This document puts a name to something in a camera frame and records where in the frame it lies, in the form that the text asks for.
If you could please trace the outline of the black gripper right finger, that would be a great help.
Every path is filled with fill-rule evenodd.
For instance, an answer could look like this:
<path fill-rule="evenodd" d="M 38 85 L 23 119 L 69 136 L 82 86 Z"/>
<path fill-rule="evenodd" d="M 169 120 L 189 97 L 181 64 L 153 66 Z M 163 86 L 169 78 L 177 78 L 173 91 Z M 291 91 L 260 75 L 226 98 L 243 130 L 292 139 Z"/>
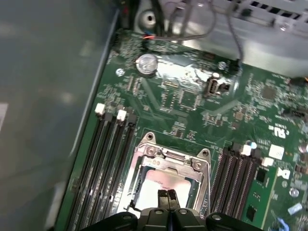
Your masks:
<path fill-rule="evenodd" d="M 253 225 L 222 213 L 212 213 L 205 219 L 193 209 L 181 208 L 175 190 L 168 190 L 171 227 L 174 231 L 259 231 Z"/>

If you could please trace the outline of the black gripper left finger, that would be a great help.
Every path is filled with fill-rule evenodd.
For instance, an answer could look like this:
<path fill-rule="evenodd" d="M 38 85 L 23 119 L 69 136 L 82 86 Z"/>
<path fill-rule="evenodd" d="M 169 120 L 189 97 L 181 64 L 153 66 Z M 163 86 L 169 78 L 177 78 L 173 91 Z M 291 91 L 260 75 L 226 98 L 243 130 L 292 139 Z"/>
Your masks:
<path fill-rule="evenodd" d="M 169 222 L 169 191 L 158 190 L 158 207 L 144 209 L 140 217 L 120 212 L 92 224 L 84 231 L 167 231 Z"/>

